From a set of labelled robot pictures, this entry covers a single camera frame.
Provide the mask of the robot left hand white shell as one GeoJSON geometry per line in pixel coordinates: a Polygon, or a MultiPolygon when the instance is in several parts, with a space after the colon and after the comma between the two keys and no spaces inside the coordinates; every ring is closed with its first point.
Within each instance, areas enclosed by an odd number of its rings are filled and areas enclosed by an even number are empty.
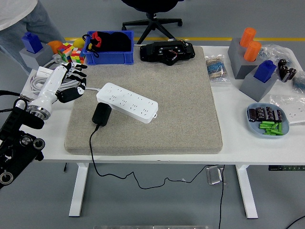
{"type": "Polygon", "coordinates": [[[82,69],[86,68],[86,65],[74,62],[56,67],[47,78],[38,97],[29,103],[27,111],[46,120],[50,117],[52,104],[56,100],[67,103],[81,97],[86,88],[86,74],[82,72],[82,69]],[[59,91],[66,78],[76,80],[80,82],[80,85],[59,91]]]}

